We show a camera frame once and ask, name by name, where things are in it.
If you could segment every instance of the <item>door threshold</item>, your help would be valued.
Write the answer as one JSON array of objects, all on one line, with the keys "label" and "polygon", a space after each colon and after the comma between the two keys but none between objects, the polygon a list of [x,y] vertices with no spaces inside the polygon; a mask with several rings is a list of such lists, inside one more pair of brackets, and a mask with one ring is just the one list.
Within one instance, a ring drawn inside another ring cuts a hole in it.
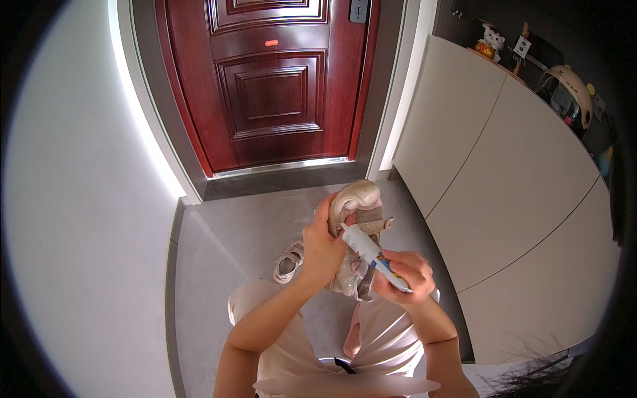
[{"label": "door threshold", "polygon": [[249,167],[217,173],[209,178],[204,201],[345,184],[359,178],[362,174],[356,162],[346,157]]},{"label": "door threshold", "polygon": [[349,160],[347,156],[297,160],[295,162],[268,164],[265,166],[246,167],[245,169],[220,171],[219,173],[213,173],[212,177],[208,177],[208,181],[218,180],[220,178],[245,176],[247,174],[265,173],[268,171],[299,169],[301,167],[324,166],[328,164],[349,163],[349,162],[353,162],[353,160]]}]

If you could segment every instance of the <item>metal threshold strip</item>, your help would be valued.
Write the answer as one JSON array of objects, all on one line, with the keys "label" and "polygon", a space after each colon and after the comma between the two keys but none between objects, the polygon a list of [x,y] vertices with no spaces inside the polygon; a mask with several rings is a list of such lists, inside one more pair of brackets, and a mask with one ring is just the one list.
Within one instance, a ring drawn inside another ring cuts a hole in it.
[{"label": "metal threshold strip", "polygon": [[245,169],[237,169],[237,170],[221,171],[219,173],[213,173],[212,177],[208,177],[208,181],[219,180],[221,178],[245,176],[247,174],[265,173],[266,171],[300,169],[302,167],[325,166],[328,164],[339,164],[339,163],[349,163],[349,162],[353,162],[353,160],[347,159],[347,156],[340,156],[340,157],[324,157],[321,159],[298,160],[296,162],[268,164],[267,166],[246,167]]}]

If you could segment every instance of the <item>person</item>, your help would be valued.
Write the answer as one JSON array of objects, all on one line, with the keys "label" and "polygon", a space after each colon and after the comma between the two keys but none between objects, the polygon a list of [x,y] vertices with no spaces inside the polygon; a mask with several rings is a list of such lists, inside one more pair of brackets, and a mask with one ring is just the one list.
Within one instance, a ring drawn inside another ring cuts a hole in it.
[{"label": "person", "polygon": [[[344,369],[321,362],[312,350],[299,310],[333,278],[343,262],[347,244],[327,231],[329,204],[318,206],[312,224],[303,229],[301,273],[285,287],[265,280],[243,285],[229,299],[234,328],[223,347],[214,398],[255,397],[256,381],[281,376],[334,373],[413,376],[422,356],[426,378],[441,387],[430,397],[478,397],[465,377],[454,324],[430,293],[435,287],[427,260],[415,252],[384,250],[394,272],[413,293],[395,289],[376,272],[376,298],[358,308],[345,349],[354,354]],[[351,225],[352,217],[346,220]],[[260,398],[268,397],[259,392]]]}]

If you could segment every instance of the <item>red door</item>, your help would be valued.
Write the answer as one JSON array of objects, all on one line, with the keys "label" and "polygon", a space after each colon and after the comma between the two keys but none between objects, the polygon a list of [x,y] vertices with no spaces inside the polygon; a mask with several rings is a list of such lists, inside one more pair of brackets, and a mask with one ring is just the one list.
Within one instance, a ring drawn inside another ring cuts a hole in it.
[{"label": "red door", "polygon": [[164,1],[166,65],[202,163],[355,155],[380,2],[357,24],[349,0]]}]

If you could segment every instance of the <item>white cabinet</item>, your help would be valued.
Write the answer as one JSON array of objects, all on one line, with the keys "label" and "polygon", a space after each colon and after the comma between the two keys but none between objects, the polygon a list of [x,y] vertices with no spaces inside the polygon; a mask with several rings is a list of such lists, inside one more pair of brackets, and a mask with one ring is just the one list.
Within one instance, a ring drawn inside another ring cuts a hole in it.
[{"label": "white cabinet", "polygon": [[594,333],[620,253],[608,190],[525,85],[429,38],[394,164],[458,292],[477,364],[541,357]]},{"label": "white cabinet", "polygon": [[620,250],[601,177],[519,260],[458,294],[478,365],[542,357],[587,339],[608,304]]},{"label": "white cabinet", "polygon": [[429,36],[394,165],[426,217],[467,159],[506,73]]},{"label": "white cabinet", "polygon": [[456,292],[547,237],[598,176],[568,126],[507,76],[475,147],[426,218]]}]

